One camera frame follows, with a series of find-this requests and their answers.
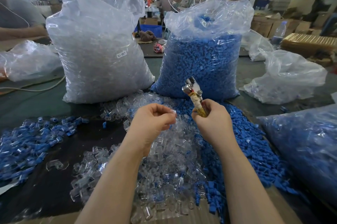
white label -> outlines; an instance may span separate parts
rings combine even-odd
[[[125,56],[125,55],[126,55],[126,51],[123,51],[123,52],[121,52],[121,53],[119,53],[119,54],[116,54],[117,59],[119,59],[119,58],[121,58],[121,57],[123,57],[123,56]]]

water bottle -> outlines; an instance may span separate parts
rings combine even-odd
[[[287,21],[282,21],[280,26],[276,29],[274,36],[272,37],[271,44],[275,46],[275,49],[277,49],[281,44],[281,41],[285,34],[286,26]]]

forearm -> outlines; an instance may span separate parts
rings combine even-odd
[[[75,224],[127,224],[142,152],[124,139]]]
[[[47,30],[42,25],[23,29],[0,28],[0,41],[15,38],[29,38],[39,36],[48,36]]]
[[[235,138],[217,149],[233,224],[284,224]]]

brown cloth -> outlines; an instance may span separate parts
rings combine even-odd
[[[143,41],[143,42],[148,42],[148,41],[156,40],[157,39],[155,37],[155,35],[153,34],[153,32],[150,31],[150,30],[148,30],[147,32],[140,31],[139,35],[141,37],[141,41]]]

blue bin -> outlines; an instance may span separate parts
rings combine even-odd
[[[160,25],[146,25],[146,24],[141,24],[141,30],[142,31],[152,31],[153,34],[156,36],[156,38],[161,38],[163,29],[162,26]]]

